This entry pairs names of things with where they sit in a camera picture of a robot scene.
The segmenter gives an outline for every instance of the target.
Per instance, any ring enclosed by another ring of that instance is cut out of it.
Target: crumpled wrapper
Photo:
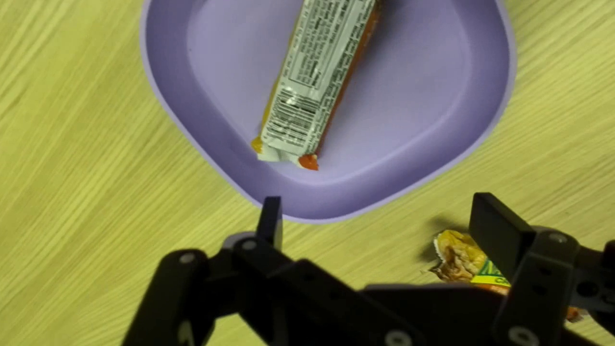
[[[447,228],[435,237],[441,262],[433,268],[443,280],[472,282],[498,293],[510,291],[510,282],[502,270],[487,257],[472,234]],[[587,314],[585,309],[570,307],[568,320],[577,322]]]

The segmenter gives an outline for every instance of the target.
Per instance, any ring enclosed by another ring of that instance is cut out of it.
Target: snack bar wrapper
[[[504,295],[510,291],[512,284],[495,261],[487,257],[472,234],[447,228],[435,237],[435,247],[441,257],[441,264],[435,266],[435,272],[443,280],[472,282]],[[585,314],[585,309],[568,309],[568,320],[571,322],[581,320]]]
[[[324,137],[374,36],[381,1],[304,0],[260,134],[252,141],[262,161],[320,168]]]

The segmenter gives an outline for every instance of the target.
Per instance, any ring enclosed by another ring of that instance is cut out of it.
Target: plate
[[[385,0],[383,22],[322,151],[322,170],[258,161],[258,134],[302,0],[151,0],[151,82],[245,195],[297,220],[360,214],[435,178],[497,124],[516,74],[500,0]]]

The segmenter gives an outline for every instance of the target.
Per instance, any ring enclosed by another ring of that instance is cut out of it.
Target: yellow table surface
[[[287,222],[285,249],[360,287],[433,282],[431,239],[491,189],[602,247],[615,209],[615,1],[510,0],[514,99],[433,182],[350,220]],[[0,1],[0,343],[120,343],[158,259],[218,251],[260,209],[162,109],[139,51],[143,3]],[[600,343],[615,339],[585,320]],[[239,318],[212,343],[260,343]]]

